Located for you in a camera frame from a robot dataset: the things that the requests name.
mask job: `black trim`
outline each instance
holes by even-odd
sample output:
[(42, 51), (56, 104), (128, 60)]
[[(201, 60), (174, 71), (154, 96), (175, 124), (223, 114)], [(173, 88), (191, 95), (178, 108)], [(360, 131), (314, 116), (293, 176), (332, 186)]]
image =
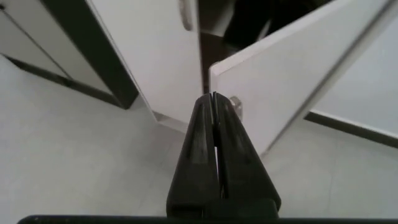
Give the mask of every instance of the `black trim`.
[(308, 115), (304, 118), (307, 121), (311, 121), (329, 128), (337, 129), (339, 131), (353, 134), (355, 136), (368, 139), (370, 141), (378, 142), (381, 144), (385, 144), (387, 146), (398, 148), (398, 139), (387, 136), (385, 134), (381, 134), (357, 125), (349, 124), (343, 121), (339, 121), (337, 119), (329, 118), (324, 115), (320, 115), (317, 113), (309, 112)]
[(55, 83), (61, 84), (63, 86), (69, 87), (73, 90), (79, 91), (81, 93), (84, 93), (86, 95), (92, 96), (94, 98), (97, 98), (99, 100), (105, 101), (107, 103), (110, 103), (112, 105), (122, 107), (119, 104), (119, 101), (115, 99), (113, 95), (110, 95), (109, 93), (105, 93), (101, 90), (97, 90), (96, 88), (90, 87), (88, 85), (76, 82), (75, 80), (69, 80), (65, 77), (62, 77), (60, 75), (57, 75), (55, 73), (49, 72), (47, 70), (38, 68), (34, 65), (29, 65), (28, 63), (21, 62), (20, 60), (14, 59), (7, 57), (8, 60), (10, 60), (14, 65), (19, 67), (22, 70), (25, 70), (29, 73), (32, 73), (34, 75), (37, 75), (39, 77), (45, 78), (46, 80), (53, 81)]
[(122, 107), (128, 109), (138, 95), (137, 88), (86, 1), (40, 1)]

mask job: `door handle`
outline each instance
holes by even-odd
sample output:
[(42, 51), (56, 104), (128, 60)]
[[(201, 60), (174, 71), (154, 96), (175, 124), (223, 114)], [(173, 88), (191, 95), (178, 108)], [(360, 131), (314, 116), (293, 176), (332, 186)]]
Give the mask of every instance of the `door handle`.
[(192, 30), (192, 17), (189, 0), (178, 0), (178, 7), (180, 8), (180, 16), (182, 25), (186, 31)]
[(235, 110), (236, 115), (242, 121), (242, 119), (243, 119), (242, 101), (236, 96), (232, 96), (231, 98), (229, 98), (229, 100), (232, 104), (232, 107)]

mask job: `silver knob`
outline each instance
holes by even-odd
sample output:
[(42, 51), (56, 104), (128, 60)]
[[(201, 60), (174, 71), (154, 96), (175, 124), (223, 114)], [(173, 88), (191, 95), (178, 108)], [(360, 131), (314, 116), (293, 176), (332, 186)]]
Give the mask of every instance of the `silver knob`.
[(243, 107), (242, 107), (242, 101), (236, 97), (236, 96), (232, 96), (229, 98), (232, 107), (235, 110), (235, 113), (237, 114), (238, 118), (242, 121), (243, 119)]

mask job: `dark baseboard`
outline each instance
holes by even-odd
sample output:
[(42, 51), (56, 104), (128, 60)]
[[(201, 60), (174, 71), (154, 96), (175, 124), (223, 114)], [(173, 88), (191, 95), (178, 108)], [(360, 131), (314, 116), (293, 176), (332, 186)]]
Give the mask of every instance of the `dark baseboard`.
[(31, 74), (45, 78), (46, 80), (50, 80), (60, 85), (69, 87), (73, 90), (79, 91), (80, 93), (84, 93), (86, 95), (92, 96), (96, 99), (105, 101), (120, 108), (124, 108), (124, 106), (120, 105), (119, 102), (115, 99), (115, 97), (110, 95), (109, 93), (105, 93), (101, 90), (97, 90), (96, 88), (76, 82), (75, 80), (69, 80), (60, 75), (38, 68), (34, 65), (29, 65), (28, 63), (21, 62), (20, 60), (16, 60), (10, 57), (7, 57), (7, 59), (10, 60), (14, 65), (19, 67), (20, 69), (25, 70)]
[(306, 115), (304, 119), (329, 128), (337, 129), (339, 131), (348, 134), (353, 134), (355, 136), (368, 139), (370, 141), (398, 148), (398, 139), (391, 136), (386, 136), (385, 134), (381, 134), (366, 128), (362, 128), (357, 125), (349, 124), (343, 121), (339, 121), (337, 119), (329, 118), (327, 116), (312, 112), (309, 112), (309, 114)]

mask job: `white cabinet door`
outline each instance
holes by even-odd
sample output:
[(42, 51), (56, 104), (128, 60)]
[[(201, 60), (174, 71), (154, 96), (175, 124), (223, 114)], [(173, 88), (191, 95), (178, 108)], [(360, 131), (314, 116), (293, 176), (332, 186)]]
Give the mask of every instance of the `white cabinet door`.
[(188, 123), (202, 94), (196, 2), (88, 3), (151, 110)]
[(210, 68), (211, 90), (240, 99), (258, 153), (297, 117), (387, 3), (333, 1)]

